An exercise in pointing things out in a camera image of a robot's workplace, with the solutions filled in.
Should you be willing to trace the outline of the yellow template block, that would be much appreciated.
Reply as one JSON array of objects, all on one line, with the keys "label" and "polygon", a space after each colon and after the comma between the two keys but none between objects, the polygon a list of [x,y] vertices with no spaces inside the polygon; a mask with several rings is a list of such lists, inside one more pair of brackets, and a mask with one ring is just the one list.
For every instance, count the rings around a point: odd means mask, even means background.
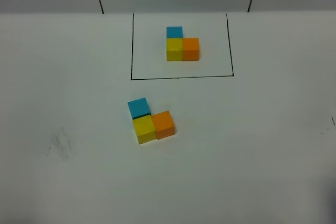
[{"label": "yellow template block", "polygon": [[183,60],[183,39],[167,38],[166,39],[166,60],[182,61]]}]

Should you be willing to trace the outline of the orange template block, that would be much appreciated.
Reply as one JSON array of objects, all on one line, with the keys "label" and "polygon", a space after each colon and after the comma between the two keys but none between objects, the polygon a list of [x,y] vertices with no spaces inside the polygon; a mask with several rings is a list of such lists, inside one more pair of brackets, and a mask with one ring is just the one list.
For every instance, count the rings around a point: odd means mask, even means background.
[{"label": "orange template block", "polygon": [[183,38],[183,61],[199,61],[199,39]]}]

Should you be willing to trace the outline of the blue template block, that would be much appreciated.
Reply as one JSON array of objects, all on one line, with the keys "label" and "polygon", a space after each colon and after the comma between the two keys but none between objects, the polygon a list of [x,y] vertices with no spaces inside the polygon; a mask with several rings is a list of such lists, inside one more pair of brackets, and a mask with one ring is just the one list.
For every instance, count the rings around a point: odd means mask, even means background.
[{"label": "blue template block", "polygon": [[183,38],[182,26],[170,26],[166,28],[166,37],[169,38]]}]

